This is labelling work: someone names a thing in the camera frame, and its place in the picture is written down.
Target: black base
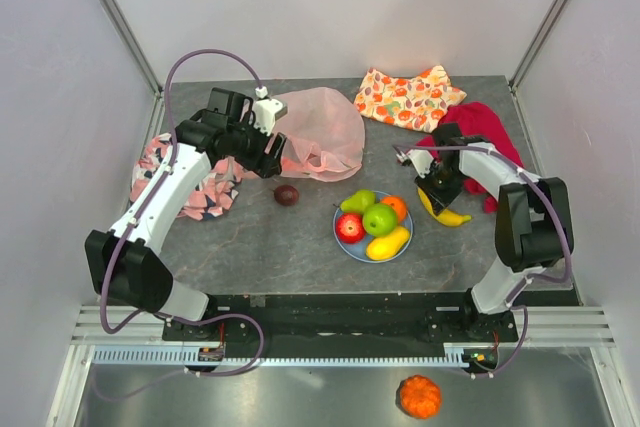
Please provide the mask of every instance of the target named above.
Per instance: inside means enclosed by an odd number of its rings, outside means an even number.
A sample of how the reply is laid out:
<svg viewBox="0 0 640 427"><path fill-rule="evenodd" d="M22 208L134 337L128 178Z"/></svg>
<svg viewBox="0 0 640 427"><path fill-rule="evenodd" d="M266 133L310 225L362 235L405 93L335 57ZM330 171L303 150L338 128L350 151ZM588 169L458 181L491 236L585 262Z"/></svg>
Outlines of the black base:
<svg viewBox="0 0 640 427"><path fill-rule="evenodd" d="M223 310L255 318L262 326L264 358L382 358L441 356L444 342L516 342L513 315L483 316L465 328L464 293L298 294L216 296ZM578 305L574 291L525 292L517 303ZM258 334L244 322L225 322L226 355L252 357ZM218 326L165 327L165 341L218 340Z"/></svg>

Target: yellow mango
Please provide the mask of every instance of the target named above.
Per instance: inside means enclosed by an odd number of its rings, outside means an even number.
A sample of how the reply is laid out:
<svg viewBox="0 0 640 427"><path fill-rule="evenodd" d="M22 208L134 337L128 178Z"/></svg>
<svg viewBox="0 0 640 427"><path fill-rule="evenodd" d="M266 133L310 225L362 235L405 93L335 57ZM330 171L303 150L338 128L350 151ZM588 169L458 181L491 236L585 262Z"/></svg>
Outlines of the yellow mango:
<svg viewBox="0 0 640 427"><path fill-rule="evenodd" d="M371 260L387 260L396 255L409 240L409 231L398 225L389 235L373 239L367 246L367 257Z"/></svg>

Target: gray stone surface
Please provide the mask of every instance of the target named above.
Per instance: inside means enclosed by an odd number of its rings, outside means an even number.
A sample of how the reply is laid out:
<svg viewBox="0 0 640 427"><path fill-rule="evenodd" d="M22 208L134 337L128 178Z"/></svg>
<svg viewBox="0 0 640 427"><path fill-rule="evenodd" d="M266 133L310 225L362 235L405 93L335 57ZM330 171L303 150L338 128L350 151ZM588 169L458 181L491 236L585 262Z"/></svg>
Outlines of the gray stone surface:
<svg viewBox="0 0 640 427"><path fill-rule="evenodd" d="M273 95L326 86L353 100L361 79L269 81ZM468 93L501 117L525 166L531 155L504 77L454 77ZM251 93L251 82L184 83L173 89L177 121L206 106L213 85ZM231 210L205 222L177 219L164 244L163 261L176 277L210 293L303 293L462 291L482 279L495 258L495 215L482 212L483 196L461 195L452 209L473 215L460 228L438 224L422 207L413 183L415 171L397 164L391 144L416 142L424 134L365 119L362 169L336 183L314 180L245 180ZM272 189L282 183L300 191L300 202L281 207ZM358 189L404 197L414 220L414 236L398 259L367 264L348 257L332 231L336 208Z"/></svg>

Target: pink plastic bag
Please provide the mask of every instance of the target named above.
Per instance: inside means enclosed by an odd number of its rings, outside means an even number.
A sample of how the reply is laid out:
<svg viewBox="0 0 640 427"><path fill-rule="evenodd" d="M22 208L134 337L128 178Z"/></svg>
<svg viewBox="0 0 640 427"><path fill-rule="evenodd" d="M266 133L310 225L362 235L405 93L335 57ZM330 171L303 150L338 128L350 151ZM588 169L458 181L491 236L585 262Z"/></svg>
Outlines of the pink plastic bag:
<svg viewBox="0 0 640 427"><path fill-rule="evenodd" d="M326 87L276 97L288 106L274 129L287 136L282 177L336 182L362 167L364 122L349 99Z"/></svg>

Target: green apple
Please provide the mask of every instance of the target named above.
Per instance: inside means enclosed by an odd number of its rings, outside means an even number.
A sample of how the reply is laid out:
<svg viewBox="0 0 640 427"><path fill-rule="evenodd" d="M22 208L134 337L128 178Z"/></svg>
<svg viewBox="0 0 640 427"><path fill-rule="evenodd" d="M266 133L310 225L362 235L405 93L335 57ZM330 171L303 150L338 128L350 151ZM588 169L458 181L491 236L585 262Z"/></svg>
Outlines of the green apple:
<svg viewBox="0 0 640 427"><path fill-rule="evenodd" d="M364 214L364 211L376 203L376 194L370 190L359 190L340 204L340 210L347 214Z"/></svg>
<svg viewBox="0 0 640 427"><path fill-rule="evenodd" d="M398 216L388 204L373 204L364 211L362 217L364 230L374 237L390 234L398 225Z"/></svg>

